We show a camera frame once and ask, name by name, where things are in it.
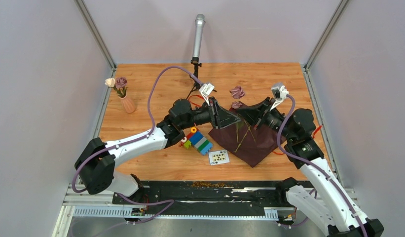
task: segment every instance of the wooden surface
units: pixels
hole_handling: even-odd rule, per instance
[[[126,138],[151,128],[147,113],[147,98],[157,75],[168,66],[171,64],[118,66],[116,77],[127,77],[127,94],[136,103],[137,110],[132,114],[125,113],[120,99],[112,90],[100,132],[103,141]],[[191,64],[178,66],[183,66],[189,71],[193,69]],[[253,105],[267,96],[272,97],[270,88],[280,81],[296,99],[295,108],[313,109],[300,65],[297,63],[203,64],[199,69],[199,78],[203,82],[209,81],[215,85],[218,92],[213,92],[212,95],[226,109],[229,109],[231,102],[234,101],[229,93],[232,87],[242,86],[246,96],[241,101]],[[189,76],[178,69],[170,69],[163,74],[150,103],[156,123],[163,120],[175,100],[186,98],[192,85],[193,81]],[[202,103],[198,98],[193,101]],[[291,101],[286,100],[278,109],[282,113],[287,113],[290,107]],[[212,128],[210,124],[198,128],[214,144],[212,151],[222,149],[208,135]],[[320,132],[317,133],[315,140],[327,156]],[[178,145],[136,157],[119,166],[117,170],[126,174],[136,174],[142,180],[283,180],[288,177],[306,179],[286,156],[271,153],[256,167],[251,168],[230,154],[230,163],[211,166],[208,155],[202,156],[194,148],[186,150]]]

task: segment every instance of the gray wall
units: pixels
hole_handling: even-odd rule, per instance
[[[0,1],[0,236],[50,236],[110,69],[73,0]]]
[[[405,236],[405,0],[351,0],[311,72],[343,181]]]
[[[117,63],[190,62],[205,14],[201,62],[305,63],[339,0],[85,0]]]

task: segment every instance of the vase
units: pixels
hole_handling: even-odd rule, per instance
[[[121,99],[121,105],[124,107],[125,111],[127,113],[132,113],[136,110],[136,105],[134,104],[133,99],[128,97],[128,95],[125,95],[124,97],[120,97]]]

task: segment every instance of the brown cloth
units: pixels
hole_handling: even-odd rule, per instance
[[[262,125],[261,127],[258,127],[257,130],[254,130],[253,126],[250,126],[250,131],[252,132],[250,133],[247,124],[247,122],[243,121],[240,125],[238,130],[239,141],[237,141],[236,124],[223,129],[213,128],[208,134],[220,146],[239,157],[253,168],[278,147],[278,144],[276,143],[277,132],[273,131],[266,125]]]

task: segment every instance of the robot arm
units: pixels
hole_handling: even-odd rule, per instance
[[[207,97],[206,100],[208,103],[205,102],[202,107],[194,110],[188,100],[176,100],[169,114],[155,126],[151,134],[150,129],[122,140],[105,143],[100,138],[92,139],[74,165],[78,169],[91,155],[104,150],[79,172],[88,193],[94,195],[109,190],[130,197],[139,189],[140,181],[134,175],[115,171],[117,166],[144,153],[162,150],[178,143],[185,137],[183,129],[205,123],[211,123],[214,128],[224,128],[240,121],[238,116],[221,107],[214,97]]]
[[[272,94],[275,98],[267,97],[257,105],[239,108],[236,112],[253,125],[254,129],[266,125],[278,131],[285,117],[276,107],[283,102],[288,91],[282,83],[278,83],[272,87]],[[381,236],[384,228],[379,220],[370,220],[349,198],[332,173],[323,152],[311,137],[315,128],[312,111],[297,109],[288,118],[282,135],[287,140],[285,151],[292,155],[288,155],[289,160],[308,178],[322,197],[325,206],[315,200],[293,178],[284,180],[277,186],[277,190],[280,191],[279,198],[301,210],[326,236],[365,236],[358,221],[366,229],[368,237]],[[308,163],[295,159],[294,155]]]

